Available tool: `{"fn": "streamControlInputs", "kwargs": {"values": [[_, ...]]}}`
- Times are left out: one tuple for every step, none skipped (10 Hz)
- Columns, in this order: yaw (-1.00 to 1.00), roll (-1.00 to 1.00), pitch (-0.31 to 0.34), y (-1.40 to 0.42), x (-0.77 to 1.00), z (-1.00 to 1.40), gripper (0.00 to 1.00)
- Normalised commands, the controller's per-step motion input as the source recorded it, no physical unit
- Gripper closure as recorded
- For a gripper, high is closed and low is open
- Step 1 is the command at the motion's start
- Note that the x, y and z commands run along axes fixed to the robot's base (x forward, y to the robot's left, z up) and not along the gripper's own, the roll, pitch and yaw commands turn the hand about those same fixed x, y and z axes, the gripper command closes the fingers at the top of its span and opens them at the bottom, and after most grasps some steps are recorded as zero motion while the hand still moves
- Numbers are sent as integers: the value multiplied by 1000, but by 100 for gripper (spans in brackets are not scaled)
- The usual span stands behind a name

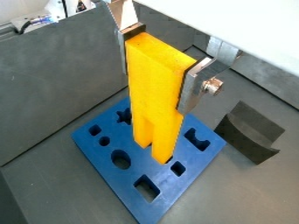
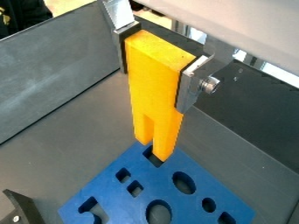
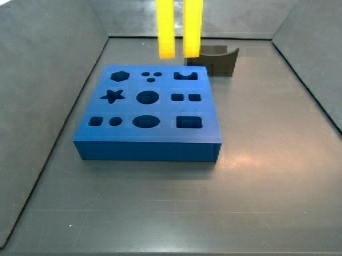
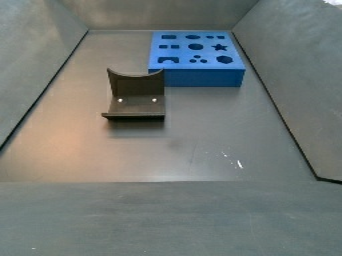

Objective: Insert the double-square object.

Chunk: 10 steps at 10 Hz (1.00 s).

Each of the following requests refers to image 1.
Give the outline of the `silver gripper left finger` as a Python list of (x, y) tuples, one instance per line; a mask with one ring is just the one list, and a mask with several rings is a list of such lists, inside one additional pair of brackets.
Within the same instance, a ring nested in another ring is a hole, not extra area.
[(132, 0), (105, 0), (107, 8), (116, 23), (116, 39), (120, 48), (122, 68), (127, 74), (126, 42), (146, 31), (146, 25), (139, 22)]

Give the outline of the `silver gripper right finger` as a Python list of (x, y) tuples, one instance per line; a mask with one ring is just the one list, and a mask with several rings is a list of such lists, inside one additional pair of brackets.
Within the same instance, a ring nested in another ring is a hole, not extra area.
[(223, 40), (211, 37), (207, 46), (208, 57), (198, 60), (186, 70), (182, 82), (178, 111), (186, 115), (195, 108), (206, 93), (216, 95), (223, 82), (216, 76), (234, 64), (239, 49)]

